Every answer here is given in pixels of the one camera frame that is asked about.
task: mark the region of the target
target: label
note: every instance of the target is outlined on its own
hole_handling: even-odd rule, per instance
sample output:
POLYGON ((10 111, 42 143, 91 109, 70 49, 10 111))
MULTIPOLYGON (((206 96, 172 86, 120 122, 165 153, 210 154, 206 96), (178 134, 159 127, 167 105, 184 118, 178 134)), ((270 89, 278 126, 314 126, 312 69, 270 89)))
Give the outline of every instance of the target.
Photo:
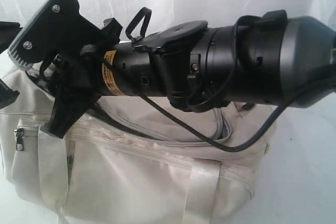
MULTIPOLYGON (((113 59, 116 55, 116 50, 107 51, 105 53, 104 59, 107 60, 111 65, 113 65, 113 59)), ((102 65, 102 75, 103 80, 105 82, 106 87, 114 94, 114 95, 125 95, 117 86, 114 76, 111 70, 109 70, 105 64, 102 65)))

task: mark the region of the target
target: hole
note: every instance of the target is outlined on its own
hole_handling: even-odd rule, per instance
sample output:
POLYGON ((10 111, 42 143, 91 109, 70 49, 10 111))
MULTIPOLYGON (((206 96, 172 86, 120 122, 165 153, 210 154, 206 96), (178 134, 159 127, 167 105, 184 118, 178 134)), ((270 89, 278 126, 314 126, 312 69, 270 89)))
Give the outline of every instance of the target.
POLYGON ((263 61, 262 57, 257 57, 257 67, 260 68, 263 66, 263 61))
POLYGON ((141 83, 142 83, 143 85, 145 85, 145 86, 148 86, 148 85, 149 85, 149 79, 148 79, 147 76, 142 76, 142 77, 140 78, 140 80, 141 80, 141 83))

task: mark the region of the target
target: white backdrop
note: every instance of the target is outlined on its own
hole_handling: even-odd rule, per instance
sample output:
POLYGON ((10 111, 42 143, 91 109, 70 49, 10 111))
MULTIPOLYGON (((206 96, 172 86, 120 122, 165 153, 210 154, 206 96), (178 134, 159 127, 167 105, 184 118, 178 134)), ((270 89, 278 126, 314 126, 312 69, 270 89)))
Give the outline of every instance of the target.
MULTIPOLYGON (((0 0, 0 20, 24 25, 45 0, 0 0)), ((149 33, 205 19, 209 26, 232 25, 244 14, 285 9, 289 16, 312 15, 336 29, 334 0, 79 0, 81 14, 101 26, 114 16, 124 27, 137 11, 153 10, 149 33)), ((0 56, 0 76, 11 66, 0 56)), ((255 198, 228 223, 331 223, 336 189, 336 95, 307 110, 288 110, 278 122, 264 159, 255 198)), ((0 175, 1 223, 50 223, 53 214, 19 200, 0 175)))

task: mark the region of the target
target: sticker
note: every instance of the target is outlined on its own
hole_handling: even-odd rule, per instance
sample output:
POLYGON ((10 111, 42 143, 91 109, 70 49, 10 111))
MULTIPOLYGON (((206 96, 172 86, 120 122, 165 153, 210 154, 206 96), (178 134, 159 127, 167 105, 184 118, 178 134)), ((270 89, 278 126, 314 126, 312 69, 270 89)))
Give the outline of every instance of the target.
MULTIPOLYGON (((113 59, 116 55, 116 50, 107 51, 105 53, 104 59, 107 60, 111 65, 113 64, 113 59)), ((112 71, 110 71, 105 64, 102 65, 102 74, 106 87, 114 94, 114 95, 125 95, 117 86, 112 71)))

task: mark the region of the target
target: canvas bag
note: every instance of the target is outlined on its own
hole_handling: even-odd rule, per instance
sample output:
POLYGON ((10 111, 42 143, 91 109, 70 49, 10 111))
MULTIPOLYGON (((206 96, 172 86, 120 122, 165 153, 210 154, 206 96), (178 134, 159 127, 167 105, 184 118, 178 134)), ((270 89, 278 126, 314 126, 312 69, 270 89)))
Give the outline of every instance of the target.
MULTIPOLYGON (((39 130, 50 118, 53 97, 17 69, 3 80, 20 92, 0 110, 5 176, 20 198, 55 211, 60 223, 224 223, 252 198, 259 162, 275 131, 274 126, 251 148, 226 153, 139 98, 104 97, 99 103, 112 118, 152 137, 122 132, 85 114, 60 140, 39 130), (24 131, 23 151, 17 150, 17 129, 24 131)), ((153 99, 230 146, 245 142, 271 112, 264 105, 244 111, 231 103, 184 113, 166 98, 153 99)))

